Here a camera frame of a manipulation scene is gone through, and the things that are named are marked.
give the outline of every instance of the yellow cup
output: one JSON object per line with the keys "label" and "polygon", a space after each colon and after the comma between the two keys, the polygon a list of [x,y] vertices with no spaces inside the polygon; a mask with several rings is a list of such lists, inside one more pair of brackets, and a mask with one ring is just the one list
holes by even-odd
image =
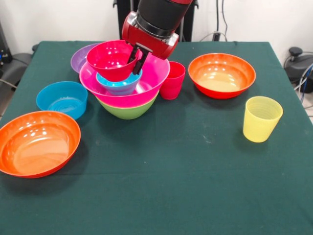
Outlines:
{"label": "yellow cup", "polygon": [[282,106],[265,96],[255,96],[246,102],[244,136],[256,143],[266,141],[283,115]]}

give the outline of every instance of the white wall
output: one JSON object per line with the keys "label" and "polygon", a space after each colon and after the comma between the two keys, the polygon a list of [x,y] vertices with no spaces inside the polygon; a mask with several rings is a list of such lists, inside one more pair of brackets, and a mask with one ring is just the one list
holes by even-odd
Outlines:
{"label": "white wall", "polygon": [[[199,2],[194,41],[216,30],[216,1]],[[281,62],[291,46],[313,51],[313,0],[224,0],[224,11],[229,41],[270,42]],[[220,31],[224,31],[221,14]]]}
{"label": "white wall", "polygon": [[119,38],[113,0],[0,0],[0,21],[12,53],[43,40]]}
{"label": "white wall", "polygon": [[[30,52],[41,40],[113,40],[119,34],[112,2],[0,0],[0,21],[13,53]],[[199,0],[193,41],[216,29],[215,2]],[[224,8],[229,41],[269,41],[281,61],[290,46],[313,51],[313,0],[225,0]]]}

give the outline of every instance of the plastic bowl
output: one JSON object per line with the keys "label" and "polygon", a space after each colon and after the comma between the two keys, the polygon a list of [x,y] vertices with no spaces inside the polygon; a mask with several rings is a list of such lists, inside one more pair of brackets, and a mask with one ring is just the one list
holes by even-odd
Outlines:
{"label": "plastic bowl", "polygon": [[148,101],[147,103],[140,105],[140,106],[137,106],[137,107],[131,107],[131,108],[114,107],[111,105],[107,105],[107,104],[101,102],[100,100],[99,100],[99,102],[112,115],[114,115],[120,119],[131,120],[131,119],[135,119],[135,118],[140,117],[146,111],[148,111],[148,109],[153,105],[154,101],[156,100],[157,94],[152,100]]}
{"label": "plastic bowl", "polygon": [[81,138],[70,116],[54,111],[22,115],[0,129],[0,171],[22,178],[40,178],[62,168]]}
{"label": "plastic bowl", "polygon": [[86,111],[87,90],[77,82],[56,82],[43,88],[36,103],[41,110],[58,111],[78,119]]}
{"label": "plastic bowl", "polygon": [[256,78],[254,68],[247,61],[224,53],[197,57],[190,63],[188,72],[202,93],[216,99],[240,95]]}
{"label": "plastic bowl", "polygon": [[142,76],[142,70],[139,74],[133,74],[122,82],[110,82],[97,73],[96,79],[112,95],[128,95],[132,94]]}
{"label": "plastic bowl", "polygon": [[130,95],[111,95],[97,82],[97,72],[88,63],[83,65],[79,78],[83,86],[105,104],[120,108],[130,108],[140,106],[153,99],[169,72],[170,63],[168,60],[159,59],[149,53],[142,67],[142,77],[135,91]]}
{"label": "plastic bowl", "polygon": [[86,57],[87,57],[88,52],[98,44],[99,43],[95,43],[95,44],[85,46],[83,48],[80,48],[78,51],[76,51],[73,54],[70,60],[70,65],[72,66],[72,69],[75,72],[79,73],[80,69],[82,68],[82,66],[87,60]]}
{"label": "plastic bowl", "polygon": [[87,62],[108,81],[121,82],[131,75],[141,54],[138,51],[136,58],[127,63],[132,50],[133,47],[124,40],[100,43],[88,52]]}

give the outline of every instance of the purple bowl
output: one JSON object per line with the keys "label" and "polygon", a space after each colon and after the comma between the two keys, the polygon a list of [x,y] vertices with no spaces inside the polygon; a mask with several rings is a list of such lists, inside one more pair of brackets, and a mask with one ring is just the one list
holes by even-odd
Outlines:
{"label": "purple bowl", "polygon": [[75,72],[79,73],[80,69],[82,68],[84,63],[87,61],[86,57],[87,57],[88,52],[98,44],[100,43],[95,43],[95,44],[85,46],[83,48],[80,48],[78,51],[76,51],[73,54],[70,60],[70,65],[72,66],[72,69]]}

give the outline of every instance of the cup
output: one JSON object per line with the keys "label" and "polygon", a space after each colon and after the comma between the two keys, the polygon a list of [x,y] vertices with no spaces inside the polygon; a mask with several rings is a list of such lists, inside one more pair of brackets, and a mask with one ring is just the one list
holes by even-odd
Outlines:
{"label": "cup", "polygon": [[255,96],[246,102],[244,136],[256,143],[266,141],[283,115],[282,106],[265,96]]}
{"label": "cup", "polygon": [[181,63],[170,61],[170,67],[170,73],[160,88],[162,98],[168,100],[178,97],[186,74],[186,69]]}

